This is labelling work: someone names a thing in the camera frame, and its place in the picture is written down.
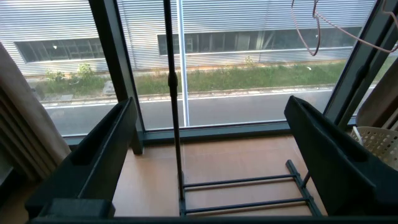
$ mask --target white corrugated siding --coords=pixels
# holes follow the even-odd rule
[[[108,71],[104,58],[25,63],[14,42],[98,38],[87,0],[0,0],[0,41],[24,75],[44,75],[46,69],[75,72],[88,63]]]
[[[184,0],[185,33],[294,29],[291,0]],[[300,28],[315,28],[313,0],[296,0]],[[362,26],[374,0],[328,0],[318,12],[341,27]],[[162,0],[118,0],[124,35],[133,69],[166,68],[167,56],[159,55],[157,35],[165,34]],[[174,34],[177,33],[176,2],[172,1]],[[0,41],[24,75],[42,75],[46,69],[75,72],[80,63],[106,71],[103,58],[25,63],[14,42],[98,37],[87,0],[0,0]],[[306,50],[263,50],[187,54],[187,66],[253,62],[291,62],[347,58],[350,47],[321,49],[316,57]],[[179,66],[179,57],[175,57]]]

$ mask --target tiled floor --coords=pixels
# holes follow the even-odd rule
[[[240,139],[182,145],[185,183],[209,182],[268,175],[288,174],[291,159],[302,177],[307,173],[293,137]],[[23,203],[34,190],[27,185],[10,196],[0,210],[0,223],[24,223]],[[326,215],[310,180],[308,190]],[[293,181],[263,181],[251,185],[206,188],[187,192],[187,208],[213,207],[236,203],[299,198]],[[155,146],[135,156],[128,151],[113,204],[116,216],[178,216],[177,165],[174,146]],[[223,211],[206,215],[311,215],[303,203]]]

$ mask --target white plastic basket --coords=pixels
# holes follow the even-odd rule
[[[390,167],[398,170],[398,131],[353,127],[351,137]]]

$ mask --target metal rack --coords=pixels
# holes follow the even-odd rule
[[[180,128],[178,124],[178,106],[177,106],[177,86],[178,86],[178,78],[175,73],[175,65],[174,65],[174,50],[173,50],[173,37],[172,37],[172,15],[171,15],[171,7],[170,0],[164,0],[164,15],[165,15],[165,30],[166,30],[166,41],[167,41],[167,56],[169,60],[169,77],[168,83],[170,88],[170,97],[172,102],[172,114],[173,114],[173,126],[174,126],[174,143],[175,143],[175,152],[177,157],[177,174],[178,174],[178,196],[179,196],[179,206],[180,206],[180,216],[186,216],[192,213],[201,213],[201,212],[213,212],[218,210],[231,210],[238,208],[249,208],[249,207],[259,207],[265,205],[276,205],[283,203],[294,203],[294,202],[305,202],[313,216],[321,216],[317,205],[315,204],[313,197],[310,195],[306,188],[306,184],[310,178],[310,175],[307,174],[304,180],[301,179],[300,174],[297,172],[293,162],[288,160],[286,162],[286,167],[288,168],[290,174],[286,175],[275,175],[268,177],[256,177],[249,179],[238,179],[238,180],[224,180],[224,181],[216,181],[216,182],[204,182],[197,184],[184,184],[183,180],[183,172],[182,172],[182,164],[181,164],[181,150],[180,150]],[[185,192],[186,189],[194,188],[194,187],[204,187],[204,186],[212,186],[212,185],[225,185],[225,184],[235,184],[235,183],[243,183],[243,182],[254,182],[260,180],[274,180],[274,179],[286,179],[292,178],[295,181],[300,193],[302,194],[301,198],[292,198],[292,199],[284,199],[284,200],[274,200],[267,202],[256,202],[256,203],[244,203],[237,205],[226,205],[220,207],[208,207],[208,208],[195,208],[195,209],[187,209],[186,201],[185,201]]]

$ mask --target road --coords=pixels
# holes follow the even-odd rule
[[[285,119],[284,108],[292,93],[263,95],[220,96],[189,99],[190,125],[213,125],[271,121]],[[294,93],[323,111],[331,90]],[[46,108],[62,135],[86,134],[104,117],[113,105],[82,105]],[[146,129],[172,127],[171,103],[164,101],[141,102]],[[180,125],[183,126],[182,101],[178,101]]]

